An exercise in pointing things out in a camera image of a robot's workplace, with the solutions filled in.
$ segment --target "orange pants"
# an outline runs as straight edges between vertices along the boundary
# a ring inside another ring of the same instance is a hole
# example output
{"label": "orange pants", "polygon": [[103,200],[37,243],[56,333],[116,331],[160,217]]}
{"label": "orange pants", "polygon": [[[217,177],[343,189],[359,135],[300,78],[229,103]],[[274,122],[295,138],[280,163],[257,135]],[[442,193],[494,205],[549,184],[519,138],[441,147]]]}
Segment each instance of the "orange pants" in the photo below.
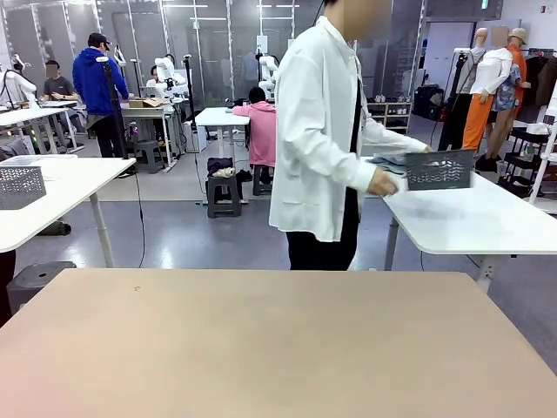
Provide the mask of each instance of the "orange pants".
{"label": "orange pants", "polygon": [[474,94],[472,97],[462,140],[463,150],[477,150],[480,148],[481,138],[484,136],[494,96],[489,96],[484,104],[480,103],[480,98],[480,94]]}

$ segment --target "person in pink hoodie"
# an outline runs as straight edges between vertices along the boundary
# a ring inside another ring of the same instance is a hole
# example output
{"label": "person in pink hoodie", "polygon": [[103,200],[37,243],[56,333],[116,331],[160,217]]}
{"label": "person in pink hoodie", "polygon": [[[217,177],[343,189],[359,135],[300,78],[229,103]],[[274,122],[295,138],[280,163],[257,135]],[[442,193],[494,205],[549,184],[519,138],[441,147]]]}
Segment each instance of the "person in pink hoodie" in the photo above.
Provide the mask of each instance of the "person in pink hoodie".
{"label": "person in pink hoodie", "polygon": [[265,92],[253,87],[247,106],[236,106],[232,113],[250,118],[252,140],[250,142],[250,164],[274,167],[277,160],[277,110],[265,101]]}

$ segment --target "black cap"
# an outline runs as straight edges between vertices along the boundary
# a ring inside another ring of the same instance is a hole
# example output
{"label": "black cap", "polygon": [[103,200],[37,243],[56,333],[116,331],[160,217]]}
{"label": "black cap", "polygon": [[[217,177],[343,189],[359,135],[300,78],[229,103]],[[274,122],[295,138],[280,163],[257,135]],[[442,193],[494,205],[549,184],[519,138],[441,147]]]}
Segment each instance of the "black cap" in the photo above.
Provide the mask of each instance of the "black cap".
{"label": "black cap", "polygon": [[96,33],[93,32],[89,35],[89,40],[87,41],[87,44],[89,46],[100,46],[100,44],[105,44],[106,45],[106,49],[108,51],[110,51],[110,49],[108,48],[108,45],[111,44],[111,41],[109,41],[105,35],[103,35],[102,33]]}

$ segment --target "blue hoodie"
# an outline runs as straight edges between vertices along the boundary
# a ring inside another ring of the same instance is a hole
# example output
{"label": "blue hoodie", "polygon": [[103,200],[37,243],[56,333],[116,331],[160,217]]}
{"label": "blue hoodie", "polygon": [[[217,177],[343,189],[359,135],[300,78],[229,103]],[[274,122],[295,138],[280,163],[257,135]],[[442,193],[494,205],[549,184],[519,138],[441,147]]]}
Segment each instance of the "blue hoodie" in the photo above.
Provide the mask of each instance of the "blue hoodie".
{"label": "blue hoodie", "polygon": [[[112,114],[111,94],[104,75],[103,65],[96,60],[103,57],[103,52],[94,48],[85,48],[73,62],[73,85],[77,94],[85,102],[87,112],[91,115],[109,116]],[[112,58],[108,60],[111,66],[112,80],[117,90],[126,100],[129,96],[124,78]]]}

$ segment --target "beige tabletop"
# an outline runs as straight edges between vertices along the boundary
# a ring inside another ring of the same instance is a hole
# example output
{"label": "beige tabletop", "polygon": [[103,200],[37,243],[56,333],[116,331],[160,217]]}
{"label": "beige tabletop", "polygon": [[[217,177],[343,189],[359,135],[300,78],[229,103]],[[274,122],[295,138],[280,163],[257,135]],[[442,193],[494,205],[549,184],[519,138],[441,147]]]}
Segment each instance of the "beige tabletop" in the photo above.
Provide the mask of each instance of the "beige tabletop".
{"label": "beige tabletop", "polygon": [[0,330],[9,418],[547,418],[557,378],[457,273],[66,270]]}

